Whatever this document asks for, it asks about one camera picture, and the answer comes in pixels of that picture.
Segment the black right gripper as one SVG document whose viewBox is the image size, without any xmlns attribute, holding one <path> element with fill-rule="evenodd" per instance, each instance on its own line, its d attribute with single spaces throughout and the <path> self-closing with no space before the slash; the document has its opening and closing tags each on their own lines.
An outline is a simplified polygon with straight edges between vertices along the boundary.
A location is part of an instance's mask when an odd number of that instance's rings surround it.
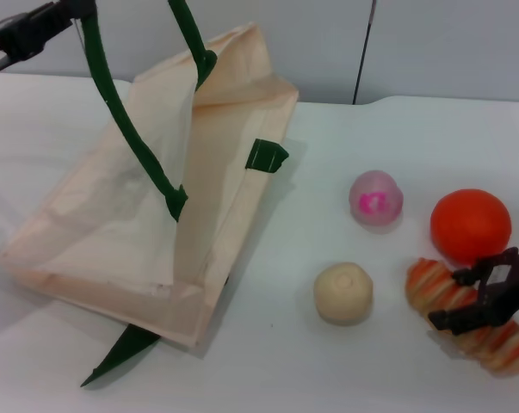
<svg viewBox="0 0 519 413">
<path fill-rule="evenodd" d="M 437 310 L 428 320 L 437 330 L 454 336 L 507 323 L 519 311 L 519 249 L 511 247 L 500 254 L 479 258 L 470 268 L 452 273 L 460 286 L 479 283 L 478 303 L 453 310 Z"/>
</svg>

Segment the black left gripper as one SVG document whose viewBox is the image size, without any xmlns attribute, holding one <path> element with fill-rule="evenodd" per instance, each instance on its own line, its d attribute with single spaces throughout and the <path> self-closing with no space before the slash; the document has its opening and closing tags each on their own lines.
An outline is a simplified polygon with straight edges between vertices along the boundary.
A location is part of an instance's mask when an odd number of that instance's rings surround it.
<svg viewBox="0 0 519 413">
<path fill-rule="evenodd" d="M 0 21 L 0 71 L 44 49 L 47 41 L 65 31 L 72 20 L 96 13 L 95 0 L 63 0 L 47 3 L 34 13 L 21 13 Z"/>
</svg>

